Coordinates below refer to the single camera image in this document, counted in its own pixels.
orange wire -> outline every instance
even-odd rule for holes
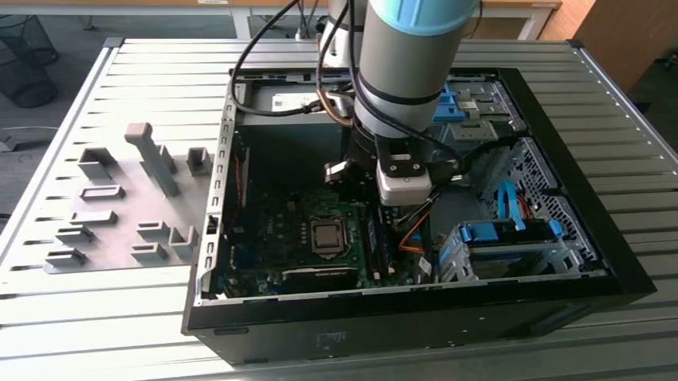
[[[426,211],[426,213],[422,214],[422,217],[419,217],[418,221],[413,225],[413,228],[410,229],[410,231],[405,235],[403,240],[398,244],[398,249],[405,250],[406,252],[418,252],[419,254],[425,254],[425,250],[422,248],[415,248],[415,247],[411,247],[411,246],[405,246],[405,243],[407,242],[407,240],[413,236],[414,231],[417,230],[419,225],[422,225],[422,222],[425,221],[425,218],[429,216],[430,213],[431,213],[431,209],[429,209]]]
[[[526,214],[526,217],[534,218],[534,213],[531,212],[531,208],[527,205],[527,201],[526,201],[525,197],[522,197],[522,195],[518,196],[518,201],[521,202],[522,211]]]

chair leg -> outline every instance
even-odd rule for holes
[[[95,28],[95,16],[78,16],[78,18],[80,19],[83,30],[92,30]]]

desk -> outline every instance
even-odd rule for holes
[[[655,281],[658,292],[631,306],[534,340],[232,369],[180,334],[188,266],[44,273],[51,245],[40,242],[64,223],[46,217],[68,213],[68,197],[87,182],[72,159],[92,145],[118,144],[126,123],[139,120],[171,151],[200,144],[214,152],[228,69],[244,44],[127,40],[102,50],[0,236],[3,379],[247,380],[307,372],[322,372],[312,379],[675,379],[678,160],[586,51],[563,42],[467,40],[455,66],[521,69]],[[315,49],[267,40],[250,65],[314,67]]]
[[[238,38],[250,39],[252,37],[250,16],[275,14],[286,3],[286,0],[231,0],[228,2],[224,0],[27,0],[26,2],[0,0],[0,13],[94,16],[224,14],[234,17]],[[311,6],[312,1],[306,0],[306,4]],[[327,15],[326,4],[327,0],[319,1],[316,15]],[[525,20],[521,21],[518,40],[535,40],[551,11],[561,6],[561,0],[485,0],[483,4],[483,18]],[[299,15],[299,9],[292,8],[288,14]]]

slotted aluminum surface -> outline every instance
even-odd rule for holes
[[[678,176],[675,154],[630,109],[583,50],[565,43],[466,41],[459,67],[518,67],[578,159],[658,292],[535,340],[232,369],[180,332],[188,266],[48,275],[42,245],[82,176],[82,141],[104,144],[127,120],[154,138],[214,144],[236,40],[127,40],[106,48],[0,239],[3,379],[675,379]],[[266,40],[251,67],[311,67],[314,43]],[[84,126],[100,126],[83,129]]]

mesh trash can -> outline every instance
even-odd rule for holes
[[[58,90],[26,40],[0,37],[0,92],[24,109],[52,101]]]
[[[51,64],[59,58],[59,53],[36,16],[0,15],[0,37],[24,39],[34,51],[35,58],[43,65]]]

